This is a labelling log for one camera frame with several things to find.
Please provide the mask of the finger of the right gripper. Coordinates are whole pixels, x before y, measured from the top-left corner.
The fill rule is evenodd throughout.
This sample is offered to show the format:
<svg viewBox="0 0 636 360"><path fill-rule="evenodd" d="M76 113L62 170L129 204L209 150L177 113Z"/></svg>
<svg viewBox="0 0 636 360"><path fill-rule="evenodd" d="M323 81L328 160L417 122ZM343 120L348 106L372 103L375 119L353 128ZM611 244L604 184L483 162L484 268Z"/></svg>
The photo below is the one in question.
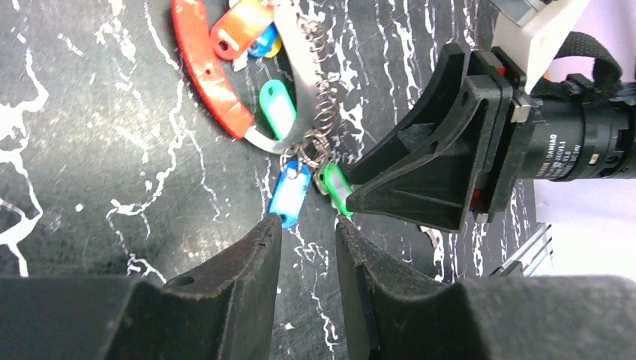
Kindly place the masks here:
<svg viewBox="0 0 636 360"><path fill-rule="evenodd" d="M476 135L475 148L468 149L469 161L475 164L477 184L457 183L459 178L444 169L434 175L431 169L415 168L415 178L389 178L356 184L346 199L352 212L385 215L426 227L459 232L474 200L474 192L490 167L487 165L491 134L497 123L501 92L498 89L463 89L477 100L477 118L469 135Z"/></svg>
<svg viewBox="0 0 636 360"><path fill-rule="evenodd" d="M477 136L469 135L477 118L477 100L463 90L476 52L457 43L442 48L424 93L406 116L347 171L349 182L364 185L404 176L416 167L458 175L457 183L477 184L475 164L468 158Z"/></svg>

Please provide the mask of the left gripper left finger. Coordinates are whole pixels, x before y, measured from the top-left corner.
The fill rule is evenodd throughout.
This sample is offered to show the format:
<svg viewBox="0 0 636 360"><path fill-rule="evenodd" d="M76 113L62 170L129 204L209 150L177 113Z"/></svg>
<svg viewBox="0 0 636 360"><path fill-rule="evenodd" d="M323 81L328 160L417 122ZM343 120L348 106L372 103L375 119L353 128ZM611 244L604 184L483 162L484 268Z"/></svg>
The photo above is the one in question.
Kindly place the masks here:
<svg viewBox="0 0 636 360"><path fill-rule="evenodd" d="M140 277L4 277L3 359L267 359L281 219L163 286Z"/></svg>

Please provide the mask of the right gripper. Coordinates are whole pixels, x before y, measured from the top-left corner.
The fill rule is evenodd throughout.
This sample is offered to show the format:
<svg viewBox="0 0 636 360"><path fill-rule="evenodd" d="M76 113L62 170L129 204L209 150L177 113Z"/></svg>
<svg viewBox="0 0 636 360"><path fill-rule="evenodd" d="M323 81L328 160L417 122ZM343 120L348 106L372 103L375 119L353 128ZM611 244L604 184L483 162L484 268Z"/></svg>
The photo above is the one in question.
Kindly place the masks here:
<svg viewBox="0 0 636 360"><path fill-rule="evenodd" d="M484 153L469 210L490 222L519 179L635 177L635 86L614 57L574 30L585 1L496 1L492 47L470 56L485 84L470 133Z"/></svg>

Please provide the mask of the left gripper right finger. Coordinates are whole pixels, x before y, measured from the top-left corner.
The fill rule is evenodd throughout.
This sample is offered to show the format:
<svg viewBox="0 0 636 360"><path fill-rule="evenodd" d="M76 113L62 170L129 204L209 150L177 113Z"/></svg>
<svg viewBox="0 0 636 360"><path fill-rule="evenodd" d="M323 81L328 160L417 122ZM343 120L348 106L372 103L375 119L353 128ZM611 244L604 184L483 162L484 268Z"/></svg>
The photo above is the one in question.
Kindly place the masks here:
<svg viewBox="0 0 636 360"><path fill-rule="evenodd" d="M335 227L351 359L633 359L635 283L623 277L467 278L446 285Z"/></svg>

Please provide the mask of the keyring with coloured tags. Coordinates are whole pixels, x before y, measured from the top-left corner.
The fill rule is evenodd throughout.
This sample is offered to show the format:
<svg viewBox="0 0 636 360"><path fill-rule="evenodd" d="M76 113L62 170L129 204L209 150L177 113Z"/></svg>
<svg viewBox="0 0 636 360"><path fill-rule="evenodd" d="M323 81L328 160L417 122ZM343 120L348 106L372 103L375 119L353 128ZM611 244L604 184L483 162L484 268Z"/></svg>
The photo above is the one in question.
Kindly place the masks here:
<svg viewBox="0 0 636 360"><path fill-rule="evenodd" d="M324 194L331 191L319 175L333 169L329 134L338 113L338 88L322 68L323 24L297 1L232 1L214 24L202 1L173 1L171 15L190 79L217 123L231 137L279 157L280 175L268 212L277 215L283 227L293 227L311 182ZM282 43L289 60L293 90L276 79L260 89L259 106L271 128L264 134L232 87L222 61L264 55L275 41Z"/></svg>

